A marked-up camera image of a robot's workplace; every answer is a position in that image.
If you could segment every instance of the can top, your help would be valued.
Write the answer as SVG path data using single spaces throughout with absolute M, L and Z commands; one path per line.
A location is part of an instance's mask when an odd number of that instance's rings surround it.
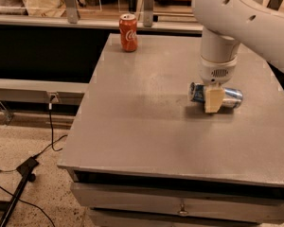
M 122 19 L 122 20 L 133 20 L 133 19 L 135 19 L 135 16 L 134 16 L 134 14 L 126 13 L 126 14 L 122 14 L 120 16 L 120 19 Z

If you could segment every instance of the floor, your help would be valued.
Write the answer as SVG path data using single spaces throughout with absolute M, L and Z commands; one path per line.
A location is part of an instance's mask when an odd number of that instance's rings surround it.
M 73 116 L 53 115 L 54 138 L 69 133 Z M 67 137 L 55 144 L 62 148 Z M 28 157 L 40 152 L 51 141 L 49 117 L 46 113 L 15 113 L 11 123 L 4 125 L 4 116 L 0 112 L 0 168 L 15 169 Z M 34 169 L 36 181 L 27 183 L 21 197 L 23 201 L 36 204 L 50 216 L 56 227 L 94 227 L 85 215 L 86 208 L 79 206 L 70 192 L 71 178 L 68 173 L 57 168 L 60 152 L 49 149 L 39 158 Z M 14 192 L 21 177 L 17 171 L 0 173 L 0 185 Z M 8 201 L 10 196 L 0 189 L 0 201 Z M 10 227 L 47 227 L 52 226 L 44 214 L 19 202 L 12 214 Z M 262 227 L 284 227 L 282 225 L 262 224 Z

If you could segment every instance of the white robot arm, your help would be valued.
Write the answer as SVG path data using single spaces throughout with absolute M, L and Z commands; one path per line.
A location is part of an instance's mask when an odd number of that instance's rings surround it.
M 284 69 L 284 13 L 267 9 L 262 0 L 193 0 L 193 12 L 204 25 L 200 76 L 207 85 L 205 111 L 221 104 L 221 85 L 231 79 L 240 43 L 277 68 Z

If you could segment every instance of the blue soda can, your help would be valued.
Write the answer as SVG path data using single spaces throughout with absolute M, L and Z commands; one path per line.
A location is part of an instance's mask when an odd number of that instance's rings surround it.
M 200 83 L 192 82 L 189 87 L 188 97 L 192 102 L 205 103 L 204 89 L 206 87 Z M 238 108 L 243 101 L 242 91 L 233 88 L 223 87 L 225 96 L 222 106 L 226 108 Z

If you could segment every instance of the drawer handle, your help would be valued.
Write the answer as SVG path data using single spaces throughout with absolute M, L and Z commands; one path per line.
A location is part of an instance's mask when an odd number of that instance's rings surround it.
M 178 215 L 181 216 L 181 217 L 185 217 L 189 214 L 189 212 L 186 210 L 186 206 L 181 204 L 181 209 L 180 211 L 178 211 Z

